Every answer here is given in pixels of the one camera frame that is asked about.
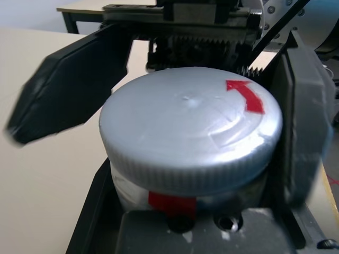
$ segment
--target screw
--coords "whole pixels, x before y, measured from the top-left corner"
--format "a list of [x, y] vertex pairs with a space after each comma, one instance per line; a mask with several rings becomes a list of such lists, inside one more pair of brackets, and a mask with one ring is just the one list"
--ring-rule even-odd
[[300, 12], [298, 13], [298, 16], [302, 17], [302, 16], [304, 16], [304, 14], [305, 14], [305, 10], [301, 9]]
[[272, 14], [272, 13], [275, 12], [275, 7], [274, 7], [274, 6], [270, 6], [270, 7], [267, 9], [267, 11], [268, 11], [270, 14]]

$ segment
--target white bottle cap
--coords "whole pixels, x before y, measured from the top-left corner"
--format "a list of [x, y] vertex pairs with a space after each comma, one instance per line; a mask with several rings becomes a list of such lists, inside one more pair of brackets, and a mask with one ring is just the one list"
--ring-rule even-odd
[[243, 76], [210, 68], [153, 72], [104, 104], [108, 157], [149, 191], [201, 196], [241, 187], [266, 167], [282, 115], [274, 97]]

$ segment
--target screw hole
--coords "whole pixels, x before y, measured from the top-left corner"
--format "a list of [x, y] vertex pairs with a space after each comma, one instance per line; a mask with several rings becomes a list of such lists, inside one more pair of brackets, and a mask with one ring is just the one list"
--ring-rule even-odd
[[175, 233], [185, 233], [194, 226], [194, 221], [187, 216], [178, 215], [167, 219], [168, 228]]
[[237, 232], [243, 226], [243, 217], [228, 217], [219, 216], [215, 217], [215, 224], [223, 231]]
[[305, 10], [301, 9], [300, 12], [298, 13], [298, 16], [302, 17], [302, 16], [304, 16], [304, 14], [305, 14]]

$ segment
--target cable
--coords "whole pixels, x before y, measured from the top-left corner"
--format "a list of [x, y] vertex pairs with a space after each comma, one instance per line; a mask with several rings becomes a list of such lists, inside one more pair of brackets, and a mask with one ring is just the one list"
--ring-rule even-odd
[[278, 21], [276, 24], [267, 32], [267, 34], [261, 39], [261, 41], [257, 44], [257, 46], [253, 49], [249, 63], [250, 66], [253, 61], [259, 56], [259, 54], [266, 48], [266, 46], [273, 40], [273, 38], [283, 29], [295, 15], [297, 15], [302, 8], [308, 4], [310, 0], [298, 0], [286, 13], [285, 15]]

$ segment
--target table leg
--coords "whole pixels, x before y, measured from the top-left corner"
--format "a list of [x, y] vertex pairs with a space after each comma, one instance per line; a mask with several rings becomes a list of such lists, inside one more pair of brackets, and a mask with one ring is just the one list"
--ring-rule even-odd
[[63, 12], [64, 21], [66, 24], [67, 32], [68, 33], [77, 33], [79, 34], [78, 27], [76, 22], [72, 19], [72, 14], [68, 12]]

